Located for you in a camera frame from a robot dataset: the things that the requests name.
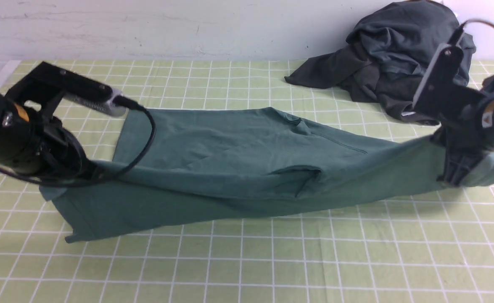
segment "black wire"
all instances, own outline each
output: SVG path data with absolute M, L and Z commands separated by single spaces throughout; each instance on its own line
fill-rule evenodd
M 81 181 L 81 182 L 73 182 L 73 183 L 60 183 L 60 182 L 37 181 L 37 180 L 34 180 L 30 177 L 17 175 L 15 173 L 13 173 L 12 171 L 8 171 L 6 169 L 3 169 L 2 167 L 0 167 L 0 173 L 7 175 L 9 177 L 12 177 L 14 179 L 20 180 L 22 182 L 28 182 L 28 183 L 35 184 L 38 186 L 51 187 L 51 188 L 80 188 L 80 187 L 94 186 L 97 184 L 102 184 L 105 182 L 115 180 L 119 176 L 121 176 L 121 175 L 127 173 L 128 171 L 130 171 L 131 169 L 133 169 L 133 167 L 135 167 L 141 161 L 141 159 L 145 156 L 145 154 L 147 154 L 147 152 L 151 148 L 151 144 L 153 143 L 153 140 L 155 138 L 155 132 L 156 132 L 157 126 L 155 125 L 155 120 L 151 116 L 151 113 L 143 106 L 138 106 L 135 110 L 143 112 L 146 115 L 146 117 L 148 117 L 148 119 L 149 119 L 149 122 L 151 124 L 151 133 L 150 133 L 149 139 L 148 139 L 146 145 L 144 146 L 143 150 L 139 153 L 139 155 L 128 166 L 122 168 L 122 170 L 116 172 L 113 175 L 105 176 L 103 178 L 98 178 L 98 179 L 94 179 L 94 180 L 90 180 L 90 181 Z
M 494 23 L 491 23 L 490 21 L 487 21 L 484 19 L 476 19 L 476 18 L 475 19 L 469 19 L 469 20 L 465 21 L 464 23 L 462 23 L 462 25 L 460 25 L 460 27 L 464 28 L 469 23 L 482 23 L 482 24 L 488 25 L 489 27 L 492 27 L 494 29 Z

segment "dark green garment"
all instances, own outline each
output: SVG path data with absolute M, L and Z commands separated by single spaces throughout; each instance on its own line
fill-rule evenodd
M 141 163 L 119 181 L 41 189 L 74 232 L 67 242 L 224 218 L 336 209 L 439 190 L 444 150 L 427 136 L 403 144 L 357 136 L 272 109 L 152 109 L 158 131 Z M 129 112 L 112 162 L 141 151 L 149 122 Z M 464 182 L 494 184 L 494 154 Z

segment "table surface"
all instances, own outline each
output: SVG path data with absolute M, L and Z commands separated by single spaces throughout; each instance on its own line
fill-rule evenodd
M 286 84 L 301 61 L 50 62 L 150 108 L 272 106 L 397 142 L 435 130 L 395 122 L 337 88 Z M 37 63 L 20 63 L 0 91 Z M 470 86 L 490 74 L 494 61 L 474 61 Z M 111 159 L 123 118 L 66 101 L 56 115 L 91 158 Z M 0 175 L 0 303 L 494 303 L 494 186 L 90 243 L 66 244 L 68 234 L 37 187 Z

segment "black cable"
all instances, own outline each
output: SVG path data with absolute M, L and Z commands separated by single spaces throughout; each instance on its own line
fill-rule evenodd
M 464 28 L 469 24 L 469 23 L 482 23 L 485 25 L 488 25 L 489 27 L 494 29 L 494 23 L 491 23 L 490 21 L 484 20 L 484 19 L 469 19 L 462 23 L 456 31 L 452 34 L 452 36 L 449 39 L 449 44 L 450 45 L 456 45 L 458 42 L 460 42 L 462 36 L 464 35 Z
M 122 170 L 120 170 L 120 171 L 118 171 L 115 174 L 112 174 L 110 176 L 105 176 L 103 178 L 97 178 L 95 180 L 73 182 L 73 183 L 37 181 L 37 180 L 34 180 L 30 177 L 17 175 L 15 173 L 13 173 L 12 171 L 8 171 L 6 169 L 3 169 L 2 167 L 0 167 L 0 173 L 7 175 L 9 177 L 12 177 L 14 179 L 20 180 L 22 182 L 28 182 L 28 183 L 35 184 L 38 186 L 51 187 L 51 188 L 81 188 L 81 187 L 87 187 L 87 186 L 94 186 L 97 184 L 102 184 L 105 182 L 115 180 L 119 176 L 121 176 L 121 175 L 127 173 L 128 171 L 130 171 L 131 169 L 133 169 L 133 167 L 135 167 L 141 161 L 141 159 L 145 156 L 145 154 L 147 154 L 147 152 L 151 148 L 151 144 L 153 143 L 153 140 L 155 138 L 155 132 L 156 132 L 156 128 L 157 128 L 157 126 L 155 125 L 155 120 L 151 116 L 151 113 L 145 107 L 139 105 L 135 101 L 122 97 L 118 101 L 118 105 L 127 107 L 128 109 L 132 109 L 135 111 L 143 112 L 146 115 L 146 117 L 148 117 L 149 122 L 151 124 L 151 133 L 150 133 L 150 136 L 149 136 L 149 139 L 148 139 L 146 145 L 144 146 L 142 151 L 139 153 L 139 155 L 128 166 L 122 168 Z

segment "pile of clothes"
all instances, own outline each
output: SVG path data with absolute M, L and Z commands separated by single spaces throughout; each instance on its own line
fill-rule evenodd
M 361 19 L 335 53 L 309 58 L 285 81 L 307 88 L 339 87 L 354 102 L 377 102 L 394 119 L 438 121 L 412 111 L 413 96 L 440 44 L 460 25 L 453 11 L 430 0 L 393 2 Z M 460 41 L 464 60 L 454 82 L 467 86 L 473 38 Z

